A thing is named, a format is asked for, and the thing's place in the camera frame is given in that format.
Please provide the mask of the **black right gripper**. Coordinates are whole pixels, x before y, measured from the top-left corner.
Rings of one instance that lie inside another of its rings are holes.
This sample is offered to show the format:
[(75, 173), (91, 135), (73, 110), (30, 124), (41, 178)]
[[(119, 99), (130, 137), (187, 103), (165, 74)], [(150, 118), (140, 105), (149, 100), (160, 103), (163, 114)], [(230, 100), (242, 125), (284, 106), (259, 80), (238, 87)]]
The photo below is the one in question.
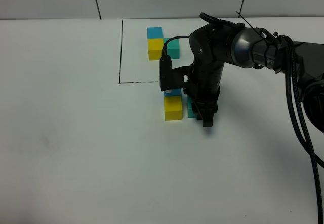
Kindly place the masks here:
[(218, 111), (223, 68), (222, 61), (205, 63), (194, 59), (189, 66), (173, 69), (174, 87), (183, 89), (192, 98), (192, 112), (197, 120), (202, 120), (203, 127), (213, 126), (214, 113)]

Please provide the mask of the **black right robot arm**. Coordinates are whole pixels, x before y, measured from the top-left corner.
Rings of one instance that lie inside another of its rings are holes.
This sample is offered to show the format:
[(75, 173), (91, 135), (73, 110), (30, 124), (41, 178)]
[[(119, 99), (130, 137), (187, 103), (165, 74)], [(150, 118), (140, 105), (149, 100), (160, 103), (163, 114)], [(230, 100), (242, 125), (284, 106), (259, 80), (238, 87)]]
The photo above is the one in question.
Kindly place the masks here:
[(290, 41), (263, 28), (221, 20), (205, 13), (206, 25), (192, 32), (193, 63), (172, 67), (167, 49), (159, 62), (162, 91), (183, 89), (193, 100), (194, 112), (205, 127), (213, 125), (226, 63), (241, 68), (267, 68), (295, 79), (299, 101), (311, 123), (323, 130), (323, 44)]

